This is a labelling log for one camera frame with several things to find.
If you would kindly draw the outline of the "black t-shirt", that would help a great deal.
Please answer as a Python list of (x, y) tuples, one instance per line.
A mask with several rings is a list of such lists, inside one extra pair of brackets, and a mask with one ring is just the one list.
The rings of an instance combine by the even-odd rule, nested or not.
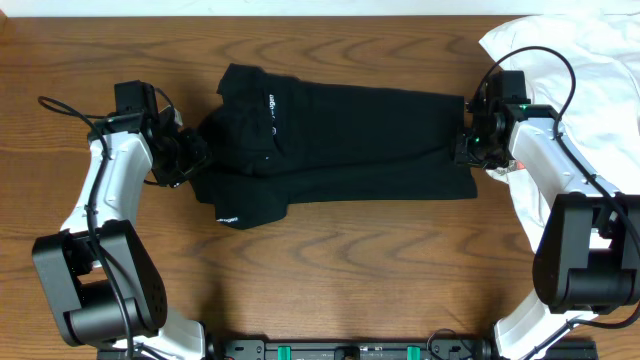
[(455, 95), (321, 84), (230, 65), (222, 104), (199, 134), (212, 164), (191, 182), (216, 220), (249, 229), (296, 203), (472, 199), (452, 159), (463, 124)]

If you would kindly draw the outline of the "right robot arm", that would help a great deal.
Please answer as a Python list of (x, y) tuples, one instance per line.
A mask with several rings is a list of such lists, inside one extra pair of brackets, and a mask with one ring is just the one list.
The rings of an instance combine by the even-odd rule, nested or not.
[(541, 359), (578, 325), (639, 304), (639, 198), (598, 176), (558, 112), (528, 98), (521, 71), (488, 73), (466, 106), (456, 164), (522, 164), (550, 207), (532, 267), (534, 288), (493, 328), (496, 359)]

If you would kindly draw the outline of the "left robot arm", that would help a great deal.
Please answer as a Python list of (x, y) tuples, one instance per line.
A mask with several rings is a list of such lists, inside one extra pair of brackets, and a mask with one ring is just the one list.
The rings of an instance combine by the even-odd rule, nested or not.
[(100, 359), (211, 359), (204, 325), (173, 310), (159, 271), (135, 231), (141, 191), (176, 188), (207, 167), (204, 140), (184, 127), (162, 91), (139, 80), (114, 87), (116, 108), (87, 116), (49, 97), (41, 106), (90, 128), (91, 162), (60, 230), (38, 238), (32, 259), (63, 340)]

